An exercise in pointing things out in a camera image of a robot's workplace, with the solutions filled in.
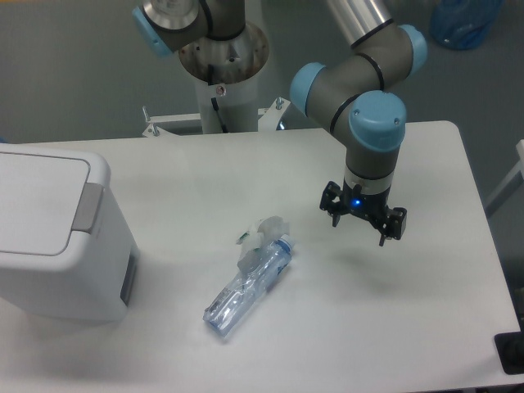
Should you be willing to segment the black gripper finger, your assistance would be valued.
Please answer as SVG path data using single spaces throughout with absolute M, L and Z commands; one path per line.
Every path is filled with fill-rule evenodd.
M 332 218 L 332 226 L 336 227 L 341 216 L 348 213 L 347 205 L 344 201 L 344 192 L 340 186 L 333 181 L 327 183 L 323 190 L 319 209 L 327 212 Z
M 379 246 L 384 246 L 386 240 L 402 238 L 407 224 L 407 213 L 408 211 L 403 207 L 385 208 L 385 213 L 377 221 L 377 230 L 380 233 Z

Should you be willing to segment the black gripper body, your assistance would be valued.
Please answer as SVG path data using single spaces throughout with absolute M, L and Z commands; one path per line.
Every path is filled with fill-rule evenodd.
M 353 196 L 353 189 L 347 184 L 343 185 L 342 214 L 351 214 L 368 221 L 374 228 L 382 228 L 388 223 L 389 207 L 387 206 L 390 188 L 378 194 L 359 194 Z

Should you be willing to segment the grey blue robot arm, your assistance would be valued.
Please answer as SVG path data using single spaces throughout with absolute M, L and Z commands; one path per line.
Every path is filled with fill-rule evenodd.
M 381 1 L 330 1 L 327 7 L 352 55 L 334 67 L 302 66 L 289 93 L 302 114 L 346 148 L 344 182 L 324 188 L 320 208 L 334 222 L 353 215 L 383 241 L 398 240 L 407 211 L 387 200 L 407 115 L 389 89 L 422 67 L 427 43 L 413 26 L 397 25 Z M 177 54 L 192 76 L 204 133 L 259 128 L 255 95 L 269 43 L 246 19 L 243 1 L 145 1 L 132 16 L 151 50 Z

